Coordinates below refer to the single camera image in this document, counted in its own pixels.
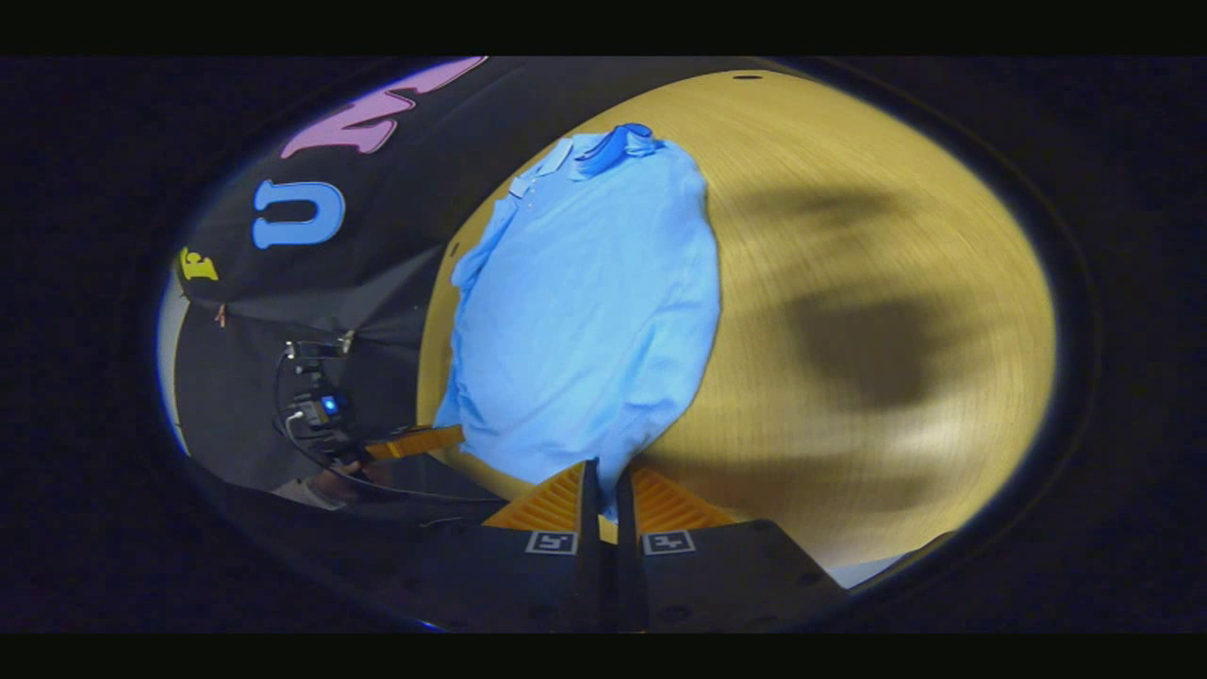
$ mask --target black cable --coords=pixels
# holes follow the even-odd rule
[[[421,497],[421,498],[431,498],[431,499],[435,499],[435,501],[449,501],[449,502],[456,502],[456,503],[503,503],[503,504],[507,504],[507,501],[501,499],[501,498],[461,498],[461,497],[457,497],[457,496],[444,496],[444,494],[441,494],[441,493],[426,493],[424,491],[403,491],[401,488],[390,488],[387,486],[378,486],[377,484],[371,484],[368,481],[361,481],[360,479],[356,479],[355,476],[349,476],[349,475],[344,474],[343,472],[337,470],[334,463],[331,463],[331,464],[323,463],[322,461],[314,458],[310,455],[309,451],[302,449],[302,446],[298,444],[297,439],[293,437],[293,427],[291,427],[292,423],[293,423],[293,420],[291,420],[291,418],[286,418],[285,420],[285,434],[288,438],[290,444],[299,453],[302,453],[303,456],[305,456],[305,458],[308,461],[310,461],[314,464],[316,464],[323,472],[330,472],[330,473],[334,474],[336,476],[339,476],[340,479],[344,479],[346,481],[351,481],[352,484],[358,484],[361,486],[367,486],[367,487],[377,490],[377,491],[386,491],[386,492],[390,492],[390,493],[398,493],[401,496],[416,496],[416,497]]]

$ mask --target cable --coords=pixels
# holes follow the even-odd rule
[[[377,490],[377,491],[386,491],[386,492],[390,492],[390,493],[398,493],[401,496],[416,496],[416,497],[421,497],[421,498],[432,498],[432,499],[436,499],[436,501],[450,501],[450,502],[457,502],[457,503],[503,503],[503,504],[507,503],[507,501],[501,499],[501,498],[461,498],[461,497],[457,497],[457,496],[443,496],[441,493],[426,493],[426,492],[422,492],[422,491],[403,491],[401,488],[390,488],[387,486],[378,486],[377,484],[369,484],[368,481],[362,481],[360,479],[356,479],[355,476],[349,476],[349,475],[344,474],[343,472],[337,470],[334,464],[327,464],[327,463],[323,463],[320,460],[316,460],[314,456],[310,455],[309,451],[304,450],[298,444],[298,440],[293,437],[293,427],[292,426],[293,426],[293,421],[299,420],[302,417],[305,417],[305,416],[301,411],[298,411],[298,412],[291,415],[290,417],[285,418],[285,434],[288,438],[290,444],[292,444],[293,447],[297,449],[297,451],[299,453],[302,453],[303,456],[305,456],[305,458],[308,461],[310,461],[314,464],[316,464],[323,472],[330,472],[330,473],[334,474],[336,476],[339,476],[340,479],[344,479],[346,481],[351,481],[352,484],[358,484],[361,486],[367,486],[367,487]]]
[[[285,437],[285,431],[281,429],[281,416],[285,415],[285,414],[287,414],[287,412],[293,412],[293,410],[292,409],[285,409],[282,411],[278,411],[278,414],[273,416],[273,432],[280,434],[281,437]],[[330,437],[327,437],[326,434],[315,434],[314,437],[297,437],[297,440],[298,441],[321,441],[322,439],[328,439],[328,438]]]

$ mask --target black fabric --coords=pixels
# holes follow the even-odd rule
[[[218,273],[217,280],[181,276],[191,306],[177,345],[176,408],[188,451],[250,488],[313,474],[270,427],[273,368],[288,339],[330,343],[348,329],[356,330],[351,356],[328,363],[354,399],[358,433],[384,438],[428,425],[415,422],[427,303],[443,244],[482,200],[542,147],[608,107],[677,80],[751,68],[783,70],[728,57],[491,57],[414,95],[415,107],[391,116],[398,124],[373,153],[337,146],[281,159],[301,128],[280,130],[258,159],[220,185],[185,240]],[[379,87],[404,75],[383,76]],[[337,186],[346,201],[339,232],[316,245],[256,247],[257,216],[305,219],[314,211],[282,203],[257,212],[252,197],[266,178]],[[221,304],[225,328],[214,321]],[[290,377],[282,399],[304,385]]]
[[[280,294],[284,312],[323,312],[298,308],[291,295],[355,287],[444,242],[507,172],[582,121],[677,80],[742,68],[768,66],[748,58],[491,57],[448,86],[412,96],[416,105],[390,116],[397,127],[372,153],[330,146],[282,159],[281,148],[301,128],[280,130],[274,145],[221,185],[211,204],[198,206],[186,245],[215,262],[218,280],[181,283],[194,300],[255,297],[263,305]],[[380,86],[406,75],[383,77]],[[338,187],[346,204],[339,232],[313,246],[256,247],[257,217],[295,221],[314,213],[297,201],[258,212],[253,195],[264,180]]]
[[[191,305],[176,349],[176,409],[189,455],[231,484],[270,491],[317,472],[273,431],[273,381],[285,343],[331,343],[334,333],[296,323],[232,316],[226,327],[210,309]],[[354,434],[384,439],[415,425],[418,350],[356,339],[346,359],[325,362],[352,399]],[[307,388],[281,369],[279,408]]]

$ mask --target letter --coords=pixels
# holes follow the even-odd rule
[[[273,203],[309,200],[314,203],[314,218],[309,221],[268,221],[260,217],[251,224],[251,239],[261,250],[273,245],[314,245],[327,240],[344,222],[344,194],[322,181],[273,183],[266,180],[256,189],[256,209]]]
[[[352,101],[349,107],[297,134],[281,150],[281,158],[288,158],[303,148],[319,146],[356,146],[361,153],[372,153],[390,139],[398,123],[384,119],[368,127],[355,125],[363,125],[367,122],[401,113],[415,106],[414,101],[396,94],[396,90],[414,89],[419,94],[427,94],[461,77],[485,60],[486,57],[470,57],[441,64],[361,96]]]

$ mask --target person's hand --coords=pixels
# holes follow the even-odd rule
[[[361,470],[360,461],[352,464],[345,466],[343,468],[337,468],[340,473],[351,476]],[[360,493],[356,492],[356,484],[343,479],[342,476],[332,473],[330,469],[322,470],[319,476],[310,480],[310,490],[319,493],[323,498],[330,498],[344,503],[345,505],[355,503],[360,499]]]

